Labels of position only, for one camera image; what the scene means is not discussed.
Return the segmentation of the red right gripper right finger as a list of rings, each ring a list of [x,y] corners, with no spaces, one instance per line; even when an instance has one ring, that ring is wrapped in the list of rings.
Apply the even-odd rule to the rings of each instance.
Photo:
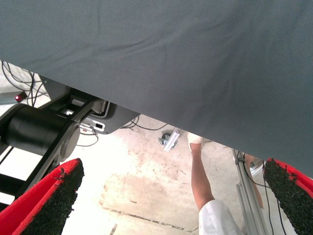
[[[313,233],[313,180],[295,167],[269,158],[264,178],[298,235]]]

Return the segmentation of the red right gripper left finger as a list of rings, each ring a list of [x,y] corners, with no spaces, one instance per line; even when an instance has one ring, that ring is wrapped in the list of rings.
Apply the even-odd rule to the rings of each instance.
[[[56,167],[0,213],[0,233],[60,235],[83,177],[79,158]]]

